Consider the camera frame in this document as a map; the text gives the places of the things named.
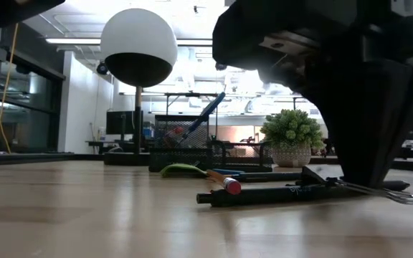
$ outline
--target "metal wire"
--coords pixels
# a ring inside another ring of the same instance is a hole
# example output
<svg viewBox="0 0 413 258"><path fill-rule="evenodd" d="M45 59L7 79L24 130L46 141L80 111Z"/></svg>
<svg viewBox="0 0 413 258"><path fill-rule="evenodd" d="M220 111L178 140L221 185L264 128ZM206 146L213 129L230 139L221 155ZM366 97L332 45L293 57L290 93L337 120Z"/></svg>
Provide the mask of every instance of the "metal wire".
<svg viewBox="0 0 413 258"><path fill-rule="evenodd" d="M342 180L336 180L335 184L339 187L347 188L349 190L357 191L363 194L384 197L400 204L413 204L413 194L404 191L392 191L389 189L372 189L369 187L356 185L354 183L347 183Z"/></svg>

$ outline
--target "glass window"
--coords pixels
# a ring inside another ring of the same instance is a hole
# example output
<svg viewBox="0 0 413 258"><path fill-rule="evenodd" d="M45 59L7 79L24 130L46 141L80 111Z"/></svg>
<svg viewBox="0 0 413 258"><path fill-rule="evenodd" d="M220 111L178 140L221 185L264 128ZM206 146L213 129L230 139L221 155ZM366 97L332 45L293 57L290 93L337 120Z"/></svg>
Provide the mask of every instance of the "glass window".
<svg viewBox="0 0 413 258"><path fill-rule="evenodd" d="M2 125L13 152L39 152L47 149L49 124L50 117L46 113L4 103ZM1 133L0 146L5 146Z"/></svg>
<svg viewBox="0 0 413 258"><path fill-rule="evenodd" d="M52 91L54 83L45 77L31 72L24 66L13 64L6 96L13 100L28 103L39 108L52 107ZM1 65L0 97L3 95L6 84L9 63Z"/></svg>

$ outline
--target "woven pot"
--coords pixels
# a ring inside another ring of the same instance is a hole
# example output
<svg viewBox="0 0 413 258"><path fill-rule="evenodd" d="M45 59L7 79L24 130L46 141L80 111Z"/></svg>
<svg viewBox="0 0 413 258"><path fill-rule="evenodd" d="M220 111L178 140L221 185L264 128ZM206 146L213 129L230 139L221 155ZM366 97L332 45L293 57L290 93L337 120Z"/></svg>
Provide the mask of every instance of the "woven pot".
<svg viewBox="0 0 413 258"><path fill-rule="evenodd" d="M280 167L300 168L308 165L312 151L308 144L294 148L272 148L273 162Z"/></svg>

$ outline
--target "ceiling light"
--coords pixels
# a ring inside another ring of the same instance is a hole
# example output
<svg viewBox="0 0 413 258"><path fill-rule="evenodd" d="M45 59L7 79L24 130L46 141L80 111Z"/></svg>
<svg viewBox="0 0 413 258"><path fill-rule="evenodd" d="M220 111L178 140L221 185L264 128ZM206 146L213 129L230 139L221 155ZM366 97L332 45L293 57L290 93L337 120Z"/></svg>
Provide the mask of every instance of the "ceiling light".
<svg viewBox="0 0 413 258"><path fill-rule="evenodd" d="M97 45L100 46L101 39L88 38L48 38L50 44L68 44L68 45Z"/></svg>
<svg viewBox="0 0 413 258"><path fill-rule="evenodd" d="M166 115L167 112L164 111L149 111L148 114L152 115ZM200 112L168 112L169 115L200 115ZM271 114L261 114L261 113L221 113L219 112L217 114L218 116L266 116L266 115L271 115Z"/></svg>
<svg viewBox="0 0 413 258"><path fill-rule="evenodd" d="M46 38L46 42L56 45L84 45L100 46L101 39L98 38ZM177 39L178 47L211 47L212 39Z"/></svg>

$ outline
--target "red pencil eraser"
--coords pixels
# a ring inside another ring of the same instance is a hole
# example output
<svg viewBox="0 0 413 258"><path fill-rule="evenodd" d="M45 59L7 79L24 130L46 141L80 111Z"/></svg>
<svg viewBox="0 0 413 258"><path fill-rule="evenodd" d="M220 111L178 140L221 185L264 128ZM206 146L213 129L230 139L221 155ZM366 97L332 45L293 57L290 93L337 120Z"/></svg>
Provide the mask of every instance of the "red pencil eraser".
<svg viewBox="0 0 413 258"><path fill-rule="evenodd" d="M240 194L242 191L242 185L237 181L232 178L227 178L226 182L224 182L224 188L229 194Z"/></svg>

